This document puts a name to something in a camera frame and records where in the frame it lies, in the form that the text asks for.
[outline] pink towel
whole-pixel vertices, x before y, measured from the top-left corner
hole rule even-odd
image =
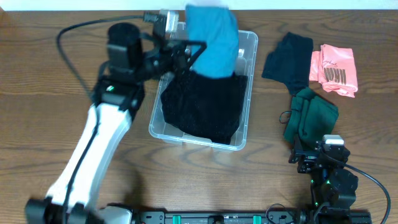
[[[318,81],[327,92],[355,97],[358,82],[353,50],[324,44],[320,52],[312,52],[310,81]]]

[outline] blue folded fabric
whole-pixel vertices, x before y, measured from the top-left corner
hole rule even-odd
[[[224,7],[187,5],[185,13],[189,40],[207,44],[193,70],[208,78],[231,77],[239,51],[238,23],[232,12]]]

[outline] green folded cloth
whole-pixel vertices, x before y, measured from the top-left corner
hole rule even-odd
[[[303,89],[292,98],[292,115],[287,124],[284,137],[294,142],[294,135],[307,146],[315,147],[323,135],[331,134],[338,119],[338,108],[317,96],[309,88]]]

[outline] plastic bin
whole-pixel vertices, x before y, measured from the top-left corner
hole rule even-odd
[[[171,36],[173,39],[186,39],[187,34],[185,32],[185,23],[178,23],[177,32]],[[167,124],[164,121],[162,112],[162,101],[160,95],[166,89],[167,85],[173,79],[173,74],[165,74],[159,82],[157,89],[157,96],[152,110],[152,117],[149,123],[149,133],[155,137],[162,139],[165,142],[172,144],[194,143],[204,146],[211,146],[214,150],[223,152],[232,152],[241,150],[246,145],[246,136],[248,134],[248,122],[249,122],[249,111],[250,111],[250,99],[251,90],[254,76],[254,64],[256,62],[258,36],[249,31],[239,30],[239,55],[236,59],[235,73],[237,75],[245,75],[248,78],[248,86],[246,87],[245,101],[243,111],[241,114],[241,120],[238,130],[231,138],[229,145],[213,143],[210,139],[199,138],[184,133],[178,128]]]

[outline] white background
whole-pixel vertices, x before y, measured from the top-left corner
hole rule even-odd
[[[187,2],[219,1],[230,9],[398,9],[398,0],[0,0],[5,11],[184,9]]]

